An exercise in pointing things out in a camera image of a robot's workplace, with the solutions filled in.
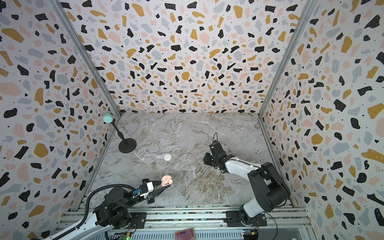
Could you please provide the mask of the aluminium corner post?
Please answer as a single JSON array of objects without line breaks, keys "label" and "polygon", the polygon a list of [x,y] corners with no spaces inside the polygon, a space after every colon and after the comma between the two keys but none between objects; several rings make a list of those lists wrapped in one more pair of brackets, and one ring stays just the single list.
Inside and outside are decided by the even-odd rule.
[{"label": "aluminium corner post", "polygon": [[306,24],[308,23],[308,20],[311,17],[311,14],[313,13],[316,5],[318,4],[318,0],[309,0],[306,2],[303,12],[301,14],[301,17],[298,21],[298,24],[296,26],[296,29],[292,35],[292,38],[284,52],[283,58],[281,60],[281,63],[278,67],[278,70],[273,78],[272,83],[269,86],[269,90],[266,94],[265,100],[262,104],[262,107],[260,109],[260,112],[258,113],[259,118],[263,117],[263,114],[267,111],[267,107],[269,105],[270,100],[272,99],[274,95],[274,89],[277,87],[279,79],[282,77],[286,66],[288,65],[294,50],[296,49],[296,45],[298,44],[301,35],[303,34]]},{"label": "aluminium corner post", "polygon": [[79,35],[77,34],[75,28],[71,24],[70,19],[68,18],[64,9],[62,8],[61,2],[60,1],[48,1],[48,3],[51,6],[51,8],[53,9],[54,13],[57,15],[63,28],[68,33],[68,36],[71,38],[75,48],[77,49],[78,53],[82,57],[88,70],[93,75],[94,79],[96,80],[96,83],[101,88],[101,91],[104,94],[104,96],[106,97],[113,115],[115,117],[119,118],[121,116],[121,112],[119,111],[112,95],[109,93],[109,90],[106,87],[105,83],[103,82],[102,77],[100,76],[98,70],[96,69],[94,63],[92,62],[89,54],[87,53],[86,48],[84,47],[83,43],[81,42]]}]

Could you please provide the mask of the aluminium corner post right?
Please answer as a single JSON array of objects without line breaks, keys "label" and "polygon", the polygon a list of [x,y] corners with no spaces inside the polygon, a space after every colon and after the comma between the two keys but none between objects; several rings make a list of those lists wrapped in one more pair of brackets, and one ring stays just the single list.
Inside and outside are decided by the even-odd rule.
[{"label": "aluminium corner post right", "polygon": [[281,60],[281,63],[278,67],[278,70],[273,78],[272,83],[269,86],[269,90],[266,94],[265,100],[262,104],[262,107],[260,109],[260,112],[258,113],[259,118],[263,117],[263,114],[267,111],[267,107],[269,105],[270,100],[272,99],[274,95],[274,89],[277,87],[279,79],[282,77],[286,66],[288,65],[294,50],[296,49],[296,45],[298,44],[301,35],[303,34],[306,24],[308,23],[308,20],[311,17],[311,14],[313,13],[316,5],[318,4],[318,0],[309,0],[306,2],[303,12],[301,14],[301,17],[298,21],[298,24],[296,26],[296,29],[292,35],[292,38],[284,52],[283,58]]}]

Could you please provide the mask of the pink round earbud case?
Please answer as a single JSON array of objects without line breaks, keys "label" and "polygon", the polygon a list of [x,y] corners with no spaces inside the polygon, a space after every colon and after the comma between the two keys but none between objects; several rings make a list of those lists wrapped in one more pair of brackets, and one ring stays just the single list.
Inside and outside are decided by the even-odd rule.
[{"label": "pink round earbud case", "polygon": [[165,187],[165,186],[169,186],[169,185],[171,185],[172,183],[173,183],[173,179],[172,179],[172,177],[171,177],[170,175],[165,175],[165,176],[162,177],[161,185],[162,185],[163,187]]}]

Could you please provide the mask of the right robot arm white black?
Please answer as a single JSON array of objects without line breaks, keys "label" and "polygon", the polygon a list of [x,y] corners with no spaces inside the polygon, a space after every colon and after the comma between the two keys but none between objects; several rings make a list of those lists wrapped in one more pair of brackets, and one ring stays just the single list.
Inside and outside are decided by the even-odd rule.
[{"label": "right robot arm white black", "polygon": [[250,225],[257,215],[269,213],[289,199],[290,190],[272,163],[253,164],[228,155],[217,140],[209,147],[211,152],[205,154],[205,165],[240,176],[251,184],[254,197],[239,208],[243,224]]}]

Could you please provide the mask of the aluminium corner post left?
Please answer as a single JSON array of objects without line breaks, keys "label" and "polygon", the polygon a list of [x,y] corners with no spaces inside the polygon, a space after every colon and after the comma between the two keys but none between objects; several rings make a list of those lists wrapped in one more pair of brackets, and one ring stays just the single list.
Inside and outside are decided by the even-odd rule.
[{"label": "aluminium corner post left", "polygon": [[77,34],[75,28],[71,24],[70,19],[68,18],[64,9],[62,8],[61,2],[60,1],[48,1],[48,3],[51,6],[51,8],[53,9],[54,13],[57,15],[63,28],[68,33],[68,36],[71,38],[75,48],[77,49],[78,53],[82,57],[88,70],[93,75],[94,79],[96,80],[96,83],[101,88],[101,91],[104,94],[104,96],[106,97],[113,115],[115,117],[119,118],[121,116],[121,112],[119,111],[112,95],[109,93],[109,90],[106,87],[105,83],[103,82],[102,77],[100,76],[98,70],[96,69],[94,63],[92,62],[89,54],[87,53],[86,48],[84,47],[83,43],[81,42],[79,35]]}]

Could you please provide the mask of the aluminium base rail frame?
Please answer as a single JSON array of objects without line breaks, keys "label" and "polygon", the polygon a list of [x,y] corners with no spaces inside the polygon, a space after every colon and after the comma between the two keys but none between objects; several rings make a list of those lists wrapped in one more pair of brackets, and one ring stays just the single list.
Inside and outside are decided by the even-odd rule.
[{"label": "aluminium base rail frame", "polygon": [[287,202],[258,216],[253,224],[240,222],[239,205],[195,205],[176,207],[133,207],[126,227],[95,226],[96,217],[64,236],[65,240],[175,240],[193,232],[196,240],[242,240],[251,230],[260,240],[315,240],[305,209]]}]

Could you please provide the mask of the black microphone stand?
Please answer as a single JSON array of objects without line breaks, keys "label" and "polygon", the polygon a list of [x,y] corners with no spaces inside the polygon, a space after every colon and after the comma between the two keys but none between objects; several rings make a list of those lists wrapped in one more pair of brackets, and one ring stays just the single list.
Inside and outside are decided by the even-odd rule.
[{"label": "black microphone stand", "polygon": [[136,148],[137,142],[132,138],[125,138],[123,133],[117,128],[115,120],[113,120],[111,124],[115,128],[119,138],[122,140],[119,143],[119,151],[124,154],[132,152]]}]

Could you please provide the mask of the pink circuit board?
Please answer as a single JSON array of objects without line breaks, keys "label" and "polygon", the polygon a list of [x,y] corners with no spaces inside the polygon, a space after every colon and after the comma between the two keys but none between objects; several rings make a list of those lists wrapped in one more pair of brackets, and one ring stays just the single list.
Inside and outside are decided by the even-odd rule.
[{"label": "pink circuit board", "polygon": [[175,233],[175,240],[195,240],[195,231],[193,228],[182,230]]}]

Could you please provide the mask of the white earbud charging case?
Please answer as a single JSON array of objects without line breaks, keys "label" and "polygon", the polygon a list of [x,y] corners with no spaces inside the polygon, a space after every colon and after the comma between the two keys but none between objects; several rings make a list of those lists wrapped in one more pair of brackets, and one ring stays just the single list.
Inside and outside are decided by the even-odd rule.
[{"label": "white earbud charging case", "polygon": [[171,159],[172,159],[172,155],[171,154],[164,155],[164,160],[165,161],[169,162]]}]

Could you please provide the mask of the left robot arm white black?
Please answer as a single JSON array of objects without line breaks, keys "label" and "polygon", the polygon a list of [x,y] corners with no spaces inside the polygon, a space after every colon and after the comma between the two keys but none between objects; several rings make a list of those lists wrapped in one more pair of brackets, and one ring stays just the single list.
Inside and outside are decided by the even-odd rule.
[{"label": "left robot arm white black", "polygon": [[[148,204],[154,203],[155,197],[169,187],[170,184],[163,185],[162,181],[143,179],[137,188],[126,184],[111,184],[97,188],[88,195],[83,218],[46,239],[86,240],[111,229],[122,229],[134,219],[129,212],[131,207],[143,201]],[[102,204],[90,210],[93,196],[107,189],[110,191],[104,196]]]}]

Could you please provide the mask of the green microphone head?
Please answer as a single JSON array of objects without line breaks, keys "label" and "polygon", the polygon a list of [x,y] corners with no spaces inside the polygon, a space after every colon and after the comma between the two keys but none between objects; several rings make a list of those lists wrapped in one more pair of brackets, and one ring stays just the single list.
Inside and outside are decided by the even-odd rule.
[{"label": "green microphone head", "polygon": [[108,114],[105,114],[103,115],[103,121],[107,124],[110,124],[114,121],[114,117],[112,114],[108,113]]}]

